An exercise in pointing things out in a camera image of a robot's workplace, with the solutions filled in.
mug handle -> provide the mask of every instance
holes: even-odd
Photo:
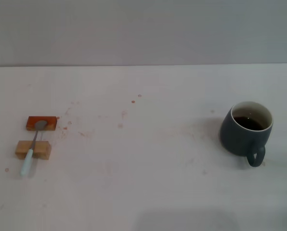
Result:
[[[258,147],[257,145],[253,144],[251,148],[250,154],[247,155],[248,163],[252,167],[258,167],[262,164],[265,155],[265,147]]]

gray wall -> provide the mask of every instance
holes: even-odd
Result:
[[[0,0],[0,65],[287,63],[287,0]]]

white table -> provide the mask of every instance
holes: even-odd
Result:
[[[218,140],[249,100],[274,116],[258,168]],[[60,117],[38,136],[52,154],[21,178],[15,147],[41,115]],[[11,230],[286,231],[287,64],[0,68],[0,231]]]

mug rim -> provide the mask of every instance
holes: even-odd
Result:
[[[267,128],[264,129],[264,130],[251,130],[251,129],[248,129],[248,128],[245,128],[245,127],[239,125],[239,124],[236,122],[236,120],[234,119],[233,115],[232,115],[232,110],[233,110],[233,108],[234,108],[235,106],[237,106],[237,105],[240,104],[240,103],[256,103],[256,104],[259,104],[261,107],[265,108],[265,109],[269,112],[269,114],[270,114],[270,116],[271,116],[271,119],[272,119],[271,124],[269,125],[269,127],[267,127]],[[269,110],[268,108],[266,108],[265,106],[263,106],[261,103],[258,103],[258,102],[255,102],[255,101],[243,101],[243,102],[239,102],[239,103],[234,104],[234,105],[231,107],[231,109],[230,109],[230,115],[231,115],[231,118],[233,119],[233,121],[234,121],[236,124],[238,124],[241,128],[243,128],[243,129],[245,129],[245,130],[248,130],[248,131],[254,131],[254,132],[266,131],[266,130],[268,130],[269,128],[272,127],[273,122],[274,122],[274,119],[273,119],[273,116],[272,116],[272,113],[270,112],[270,110]]]

light blue spoon handle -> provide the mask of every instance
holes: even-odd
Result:
[[[33,149],[29,149],[27,152],[26,158],[24,160],[24,164],[22,166],[22,170],[20,170],[20,175],[24,176],[27,174],[27,172],[30,169],[31,162],[32,162],[32,154],[33,154]]]

